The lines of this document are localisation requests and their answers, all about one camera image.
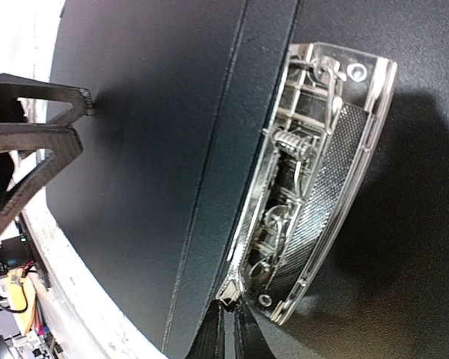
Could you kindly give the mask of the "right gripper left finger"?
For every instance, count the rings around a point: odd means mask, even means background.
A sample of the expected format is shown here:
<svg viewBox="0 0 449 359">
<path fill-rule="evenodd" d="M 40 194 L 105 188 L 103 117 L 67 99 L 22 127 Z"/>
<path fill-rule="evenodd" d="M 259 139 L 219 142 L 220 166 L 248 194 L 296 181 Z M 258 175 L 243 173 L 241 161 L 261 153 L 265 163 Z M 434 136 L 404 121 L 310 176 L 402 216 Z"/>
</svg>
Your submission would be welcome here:
<svg viewBox="0 0 449 359">
<path fill-rule="evenodd" d="M 186 359 L 223 359 L 224 329 L 224 308 L 220 301 L 211 301 Z"/>
</svg>

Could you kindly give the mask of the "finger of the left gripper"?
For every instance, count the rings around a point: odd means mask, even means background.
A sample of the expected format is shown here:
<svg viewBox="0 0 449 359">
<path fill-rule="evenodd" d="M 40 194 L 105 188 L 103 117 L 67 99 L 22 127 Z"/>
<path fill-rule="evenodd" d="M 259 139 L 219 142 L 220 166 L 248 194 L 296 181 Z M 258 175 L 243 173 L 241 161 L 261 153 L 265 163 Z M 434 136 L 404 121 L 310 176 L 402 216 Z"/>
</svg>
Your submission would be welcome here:
<svg viewBox="0 0 449 359">
<path fill-rule="evenodd" d="M 25 114 L 21 101 L 34 100 L 48 108 L 58 109 L 48 123 L 67 126 L 94 113 L 91 92 L 85 88 L 40 82 L 7 73 L 0 73 L 0 123 L 26 123 L 36 121 Z"/>
<path fill-rule="evenodd" d="M 50 154 L 5 193 L 0 204 L 0 235 L 30 199 L 82 153 L 82 143 L 71 126 L 0 123 L 0 153 L 13 150 L 49 150 Z"/>
</svg>

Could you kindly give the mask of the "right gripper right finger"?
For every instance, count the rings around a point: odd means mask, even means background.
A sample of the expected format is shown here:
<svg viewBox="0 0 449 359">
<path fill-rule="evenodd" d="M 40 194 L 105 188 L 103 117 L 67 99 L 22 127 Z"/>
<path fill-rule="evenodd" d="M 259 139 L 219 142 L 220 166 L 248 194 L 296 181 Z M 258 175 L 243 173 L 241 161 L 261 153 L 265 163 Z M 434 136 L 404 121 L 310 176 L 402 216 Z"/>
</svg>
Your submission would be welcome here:
<svg viewBox="0 0 449 359">
<path fill-rule="evenodd" d="M 263 333 L 245 302 L 234 312 L 234 345 L 238 359 L 275 359 Z"/>
</svg>

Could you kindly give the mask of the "black clip folder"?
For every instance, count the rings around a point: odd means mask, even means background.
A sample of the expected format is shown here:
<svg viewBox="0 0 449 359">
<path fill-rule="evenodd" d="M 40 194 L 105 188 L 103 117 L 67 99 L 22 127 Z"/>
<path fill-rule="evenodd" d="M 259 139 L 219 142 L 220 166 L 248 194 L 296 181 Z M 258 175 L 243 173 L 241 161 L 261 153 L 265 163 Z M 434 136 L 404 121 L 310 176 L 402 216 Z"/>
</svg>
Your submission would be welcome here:
<svg viewBox="0 0 449 359">
<path fill-rule="evenodd" d="M 47 187 L 76 251 L 170 358 L 188 353 L 289 40 L 398 63 L 339 236 L 277 358 L 449 358 L 449 1 L 67 1 L 51 79 L 87 88 L 84 152 Z"/>
</svg>

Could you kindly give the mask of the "silver folder clip mechanism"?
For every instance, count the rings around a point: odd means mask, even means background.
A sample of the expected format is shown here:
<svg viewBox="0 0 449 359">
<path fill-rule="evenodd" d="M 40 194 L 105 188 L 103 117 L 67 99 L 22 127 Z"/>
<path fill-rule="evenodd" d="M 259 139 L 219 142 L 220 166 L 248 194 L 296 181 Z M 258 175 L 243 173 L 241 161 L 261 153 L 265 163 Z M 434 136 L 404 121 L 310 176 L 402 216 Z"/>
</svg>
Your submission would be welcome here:
<svg viewBox="0 0 449 359">
<path fill-rule="evenodd" d="M 397 80 L 391 59 L 290 46 L 216 294 L 282 325 L 327 257 L 362 184 Z"/>
</svg>

